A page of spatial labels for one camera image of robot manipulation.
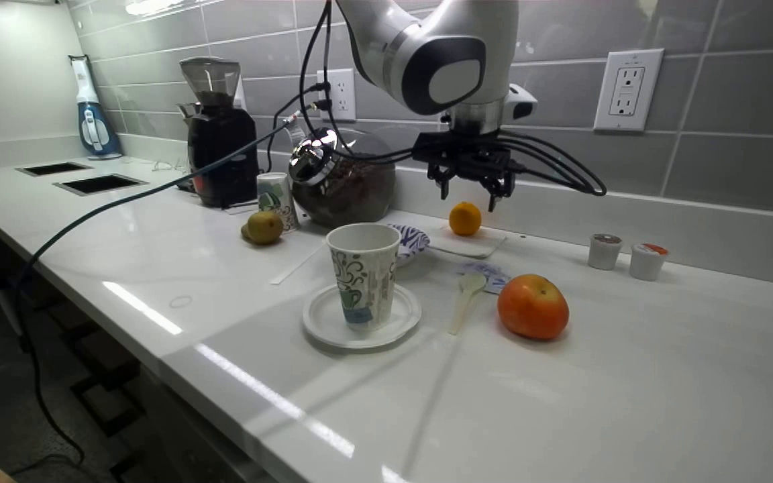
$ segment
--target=dark floor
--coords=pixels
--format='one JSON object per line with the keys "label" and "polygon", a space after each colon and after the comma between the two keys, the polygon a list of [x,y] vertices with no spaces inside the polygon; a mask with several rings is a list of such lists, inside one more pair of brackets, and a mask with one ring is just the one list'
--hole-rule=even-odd
{"label": "dark floor", "polygon": [[[69,388],[85,376],[81,362],[65,350],[44,317],[30,319],[38,350],[42,354],[42,390],[59,424],[85,449],[82,470],[91,480],[110,483],[110,468],[121,461],[128,449],[121,441],[103,437],[94,419],[78,405]],[[81,483],[89,480],[62,465],[54,455],[75,459],[39,417],[32,398],[32,365],[18,350],[4,317],[0,314],[0,468],[12,474],[44,459],[42,468],[23,474],[18,480],[42,483]]]}

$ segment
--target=orange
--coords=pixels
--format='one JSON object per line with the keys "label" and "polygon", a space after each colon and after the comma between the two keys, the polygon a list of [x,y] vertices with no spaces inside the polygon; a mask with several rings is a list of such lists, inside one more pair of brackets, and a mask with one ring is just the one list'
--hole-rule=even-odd
{"label": "orange", "polygon": [[565,295],[536,274],[510,279],[498,292],[497,311],[498,322],[520,339],[553,342],[568,326]]}
{"label": "orange", "polygon": [[483,227],[483,212],[475,205],[460,201],[460,205],[451,207],[451,212],[447,212],[451,233],[475,236],[479,227]]}

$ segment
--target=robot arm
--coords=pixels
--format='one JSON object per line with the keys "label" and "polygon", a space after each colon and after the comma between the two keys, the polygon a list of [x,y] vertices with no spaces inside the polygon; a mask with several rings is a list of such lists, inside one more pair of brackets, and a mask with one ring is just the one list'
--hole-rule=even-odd
{"label": "robot arm", "polygon": [[447,113],[451,133],[487,134],[530,113],[530,94],[506,83],[518,0],[443,0],[416,19],[395,0],[334,0],[357,71],[418,117]]}

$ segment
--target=gray tile wall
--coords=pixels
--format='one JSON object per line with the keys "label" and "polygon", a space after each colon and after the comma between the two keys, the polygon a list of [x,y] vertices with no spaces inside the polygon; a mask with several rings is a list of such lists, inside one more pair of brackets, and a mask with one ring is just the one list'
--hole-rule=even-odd
{"label": "gray tile wall", "polygon": [[[185,138],[177,63],[238,59],[247,109],[265,130],[295,93],[322,0],[181,0],[148,19],[125,5],[134,4],[69,4],[113,122],[134,134]],[[400,5],[427,13],[438,0]],[[650,133],[593,134],[607,51],[655,46],[668,55]],[[352,64],[344,27],[329,64]],[[513,82],[540,97],[540,111],[513,130],[584,160],[611,192],[773,211],[773,0],[520,0]],[[357,117],[357,130],[389,148],[435,127],[361,82]]]}

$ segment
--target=small container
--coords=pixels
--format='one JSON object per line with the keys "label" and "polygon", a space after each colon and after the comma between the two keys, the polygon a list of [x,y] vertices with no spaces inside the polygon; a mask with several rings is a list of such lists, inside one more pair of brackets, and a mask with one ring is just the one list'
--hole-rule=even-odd
{"label": "small container", "polygon": [[632,279],[655,283],[664,259],[668,259],[668,251],[659,245],[632,245],[628,274]]}
{"label": "small container", "polygon": [[623,239],[620,239],[620,236],[596,233],[596,236],[591,239],[591,260],[587,260],[587,266],[591,266],[591,270],[599,270],[599,272],[611,272],[611,270],[617,270],[620,247],[623,247]]}
{"label": "small container", "polygon": [[278,212],[285,232],[297,229],[297,212],[290,197],[290,177],[285,173],[263,173],[254,177],[254,185],[258,185],[258,211]]}

